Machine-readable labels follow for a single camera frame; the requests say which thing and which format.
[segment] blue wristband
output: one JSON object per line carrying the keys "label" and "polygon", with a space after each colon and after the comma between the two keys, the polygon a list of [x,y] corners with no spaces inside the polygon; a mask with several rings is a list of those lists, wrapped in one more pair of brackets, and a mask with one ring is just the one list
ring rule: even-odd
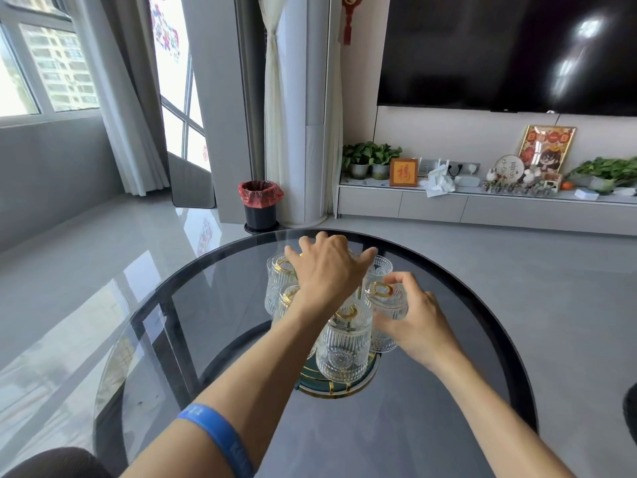
{"label": "blue wristband", "polygon": [[202,404],[190,404],[179,413],[178,418],[187,419],[203,429],[224,454],[236,478],[252,478],[254,469],[243,447],[241,438],[217,411]]}

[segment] black trash bin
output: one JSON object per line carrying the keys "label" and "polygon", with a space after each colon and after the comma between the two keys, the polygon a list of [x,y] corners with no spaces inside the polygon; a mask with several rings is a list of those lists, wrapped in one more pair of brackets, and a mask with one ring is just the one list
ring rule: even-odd
{"label": "black trash bin", "polygon": [[283,191],[272,181],[246,181],[239,185],[239,194],[245,208],[245,229],[250,233],[274,231],[276,203],[283,199]]}

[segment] black tv screen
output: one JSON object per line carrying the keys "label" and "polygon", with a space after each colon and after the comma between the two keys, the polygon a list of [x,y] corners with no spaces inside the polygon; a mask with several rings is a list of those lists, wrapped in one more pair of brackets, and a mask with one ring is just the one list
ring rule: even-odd
{"label": "black tv screen", "polygon": [[637,0],[391,0],[378,105],[637,116]]}

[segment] dark glass tabletop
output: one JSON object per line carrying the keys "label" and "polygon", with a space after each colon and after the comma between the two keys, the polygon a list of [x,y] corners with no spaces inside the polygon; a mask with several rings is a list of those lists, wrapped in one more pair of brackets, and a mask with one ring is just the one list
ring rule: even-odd
{"label": "dark glass tabletop", "polygon": [[[298,249],[301,236],[317,232],[284,230],[226,245],[183,267],[142,303],[109,356],[96,400],[94,449],[109,471],[120,474],[267,332],[266,261],[286,245]],[[356,254],[377,247],[394,270],[412,272],[433,291],[476,367],[537,430],[520,357],[470,289],[404,247],[337,233],[346,235]],[[493,476],[458,406],[433,374],[401,349],[378,357],[370,369],[365,382],[344,393],[319,398],[293,391],[258,476]]]}

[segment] wall outlet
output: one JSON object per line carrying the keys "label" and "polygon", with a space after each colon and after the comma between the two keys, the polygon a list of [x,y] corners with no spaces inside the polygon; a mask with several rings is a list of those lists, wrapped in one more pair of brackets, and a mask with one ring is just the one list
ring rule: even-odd
{"label": "wall outlet", "polygon": [[[446,159],[441,159],[440,162],[441,164],[444,164],[447,160]],[[420,160],[420,166],[418,167],[418,174],[419,175],[425,175],[427,174],[429,171],[432,171],[433,169],[436,168],[436,164],[438,164],[438,160],[437,159],[425,159],[422,158]],[[480,163],[479,162],[462,162],[462,161],[452,161],[449,160],[449,166],[451,166],[451,168],[449,169],[449,172],[451,173],[452,176],[457,176],[457,175],[465,175],[468,176],[471,173],[469,172],[469,165],[473,164],[474,166],[476,166],[476,170],[474,172],[474,176],[477,176],[480,172]]]}

